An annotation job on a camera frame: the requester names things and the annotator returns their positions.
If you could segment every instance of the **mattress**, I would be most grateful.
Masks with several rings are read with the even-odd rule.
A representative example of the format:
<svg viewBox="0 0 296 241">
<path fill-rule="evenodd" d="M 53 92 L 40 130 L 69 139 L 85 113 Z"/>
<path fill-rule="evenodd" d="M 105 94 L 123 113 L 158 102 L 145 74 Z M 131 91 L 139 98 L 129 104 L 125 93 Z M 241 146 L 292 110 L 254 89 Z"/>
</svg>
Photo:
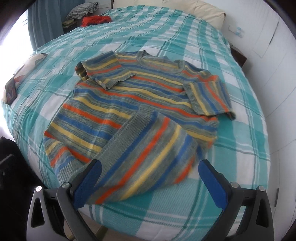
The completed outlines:
<svg viewBox="0 0 296 241">
<path fill-rule="evenodd" d="M 111 50 L 146 50 L 172 61 L 186 60 L 226 83 L 237 118 L 219 116 L 218 138 L 206 158 L 230 182 L 244 188 L 267 187 L 270 158 L 265 119 L 222 33 L 204 20 L 169 8 L 132 6 L 104 15 L 112 22 L 76 28 L 40 47 L 47 58 L 21 84 L 13 104 L 3 104 L 9 130 L 44 184 L 59 186 L 44 152 L 43 133 L 72 97 L 79 80 L 76 64 Z M 116 203 L 86 205 L 81 211 L 106 227 L 146 240 L 201 240 L 221 209 L 196 166 L 180 184 Z"/>
</svg>

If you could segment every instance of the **red garment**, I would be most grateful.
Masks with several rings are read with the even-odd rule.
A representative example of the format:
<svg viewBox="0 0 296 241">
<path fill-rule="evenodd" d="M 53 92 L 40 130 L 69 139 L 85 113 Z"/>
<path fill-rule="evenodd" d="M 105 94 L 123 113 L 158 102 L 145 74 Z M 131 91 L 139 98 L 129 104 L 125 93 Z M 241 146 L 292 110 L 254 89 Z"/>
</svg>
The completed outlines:
<svg viewBox="0 0 296 241">
<path fill-rule="evenodd" d="M 82 19 L 81 27 L 86 27 L 92 24 L 101 24 L 101 23 L 109 23 L 111 22 L 111 18 L 109 16 L 90 16 L 84 17 Z"/>
</svg>

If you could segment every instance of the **striped sweater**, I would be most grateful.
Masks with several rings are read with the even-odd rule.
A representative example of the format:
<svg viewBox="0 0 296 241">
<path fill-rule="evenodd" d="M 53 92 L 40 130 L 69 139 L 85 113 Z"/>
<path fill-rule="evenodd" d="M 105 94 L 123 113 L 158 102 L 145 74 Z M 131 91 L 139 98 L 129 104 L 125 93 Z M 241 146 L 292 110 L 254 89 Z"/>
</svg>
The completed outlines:
<svg viewBox="0 0 296 241">
<path fill-rule="evenodd" d="M 90 204 L 179 183 L 215 141 L 217 115 L 235 118 L 219 77 L 183 60 L 111 51 L 75 70 L 81 80 L 44 147 L 60 183 L 102 162 Z"/>
</svg>

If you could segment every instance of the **curtain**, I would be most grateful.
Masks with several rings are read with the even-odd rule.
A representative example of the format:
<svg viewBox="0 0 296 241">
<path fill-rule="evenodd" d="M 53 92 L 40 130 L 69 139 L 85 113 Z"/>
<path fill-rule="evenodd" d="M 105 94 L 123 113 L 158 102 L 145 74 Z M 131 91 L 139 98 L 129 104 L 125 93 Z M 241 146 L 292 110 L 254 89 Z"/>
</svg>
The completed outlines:
<svg viewBox="0 0 296 241">
<path fill-rule="evenodd" d="M 28 28 L 33 50 L 64 34 L 62 22 L 85 0 L 37 0 L 28 9 Z"/>
</svg>

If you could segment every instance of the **headboard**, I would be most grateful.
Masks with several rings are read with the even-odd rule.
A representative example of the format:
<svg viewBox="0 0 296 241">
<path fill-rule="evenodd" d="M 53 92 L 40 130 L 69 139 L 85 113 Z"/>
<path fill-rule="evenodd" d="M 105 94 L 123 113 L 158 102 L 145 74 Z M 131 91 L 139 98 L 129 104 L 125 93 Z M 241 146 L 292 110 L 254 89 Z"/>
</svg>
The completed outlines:
<svg viewBox="0 0 296 241">
<path fill-rule="evenodd" d="M 225 19 L 223 10 L 201 0 L 112 0 L 111 2 L 111 8 L 135 5 L 178 9 L 207 21 L 218 30 L 221 30 Z"/>
</svg>

